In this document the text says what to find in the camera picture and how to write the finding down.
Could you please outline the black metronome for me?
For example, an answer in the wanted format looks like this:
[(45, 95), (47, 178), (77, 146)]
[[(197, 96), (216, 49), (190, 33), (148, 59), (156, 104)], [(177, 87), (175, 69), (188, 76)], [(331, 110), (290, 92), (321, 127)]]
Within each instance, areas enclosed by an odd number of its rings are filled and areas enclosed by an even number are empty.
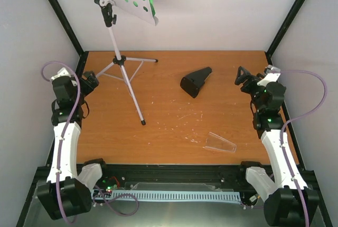
[(210, 67), (193, 71), (181, 79), (180, 87), (192, 98), (196, 98), (206, 79), (212, 73)]

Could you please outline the clear plastic metronome cover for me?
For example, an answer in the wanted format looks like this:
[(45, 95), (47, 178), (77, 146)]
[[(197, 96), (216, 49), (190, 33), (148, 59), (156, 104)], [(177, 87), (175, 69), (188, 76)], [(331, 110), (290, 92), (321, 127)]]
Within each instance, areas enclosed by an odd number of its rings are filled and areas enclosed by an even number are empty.
[(209, 132), (203, 148), (220, 152), (235, 153), (237, 145), (215, 133)]

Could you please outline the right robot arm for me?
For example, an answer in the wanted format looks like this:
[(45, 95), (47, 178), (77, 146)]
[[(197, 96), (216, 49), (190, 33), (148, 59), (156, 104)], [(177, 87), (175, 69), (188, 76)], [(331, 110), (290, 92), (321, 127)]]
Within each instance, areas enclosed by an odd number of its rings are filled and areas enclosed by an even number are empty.
[(302, 178), (288, 144), (287, 123), (280, 114), (286, 92), (278, 82), (280, 74), (272, 65), (257, 75), (238, 68), (235, 84), (251, 97), (253, 128), (273, 171), (273, 177), (269, 177), (263, 167), (250, 166), (245, 170), (245, 179), (261, 197), (269, 226), (310, 226), (320, 198)]

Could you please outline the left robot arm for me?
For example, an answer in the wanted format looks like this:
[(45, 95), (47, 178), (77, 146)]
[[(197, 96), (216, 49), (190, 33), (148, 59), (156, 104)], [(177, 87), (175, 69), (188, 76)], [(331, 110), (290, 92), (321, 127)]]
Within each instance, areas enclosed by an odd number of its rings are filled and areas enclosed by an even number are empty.
[(86, 71), (76, 81), (66, 68), (50, 79), (56, 99), (52, 107), (54, 152), (46, 184), (38, 187), (37, 197), (52, 220), (63, 215), (75, 216), (91, 209), (94, 186), (106, 185), (110, 173), (101, 158), (84, 163), (77, 171), (77, 145), (84, 118), (85, 96), (93, 92), (99, 81), (93, 71)]

